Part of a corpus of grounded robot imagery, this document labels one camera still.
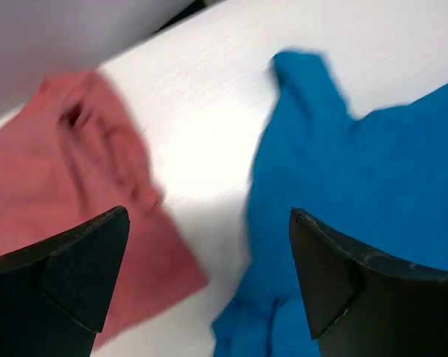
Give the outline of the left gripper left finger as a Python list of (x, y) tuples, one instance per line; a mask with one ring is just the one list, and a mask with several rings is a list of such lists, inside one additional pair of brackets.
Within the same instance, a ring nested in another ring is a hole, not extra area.
[(103, 331), (126, 250), (117, 206), (0, 256), (0, 356), (89, 356)]

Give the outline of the blue t-shirt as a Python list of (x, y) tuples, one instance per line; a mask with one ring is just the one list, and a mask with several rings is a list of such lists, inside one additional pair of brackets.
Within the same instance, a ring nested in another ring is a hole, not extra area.
[(402, 106), (348, 113), (324, 59), (273, 57), (280, 95), (253, 162), (251, 263), (213, 322), (216, 356), (322, 356), (290, 243), (290, 214), (448, 271), (448, 83)]

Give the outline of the folded salmon pink t-shirt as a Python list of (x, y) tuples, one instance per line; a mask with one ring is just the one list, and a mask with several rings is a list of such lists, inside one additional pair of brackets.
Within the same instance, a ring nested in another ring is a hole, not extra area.
[(146, 148), (104, 77), (45, 80), (0, 129), (0, 255), (121, 205), (130, 231), (100, 348), (204, 288), (207, 278), (162, 204)]

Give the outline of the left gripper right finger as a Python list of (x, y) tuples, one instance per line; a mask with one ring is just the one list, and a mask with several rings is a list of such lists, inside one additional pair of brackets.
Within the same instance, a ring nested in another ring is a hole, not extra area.
[(290, 243), (322, 356), (448, 356), (448, 271), (340, 233), (301, 209)]

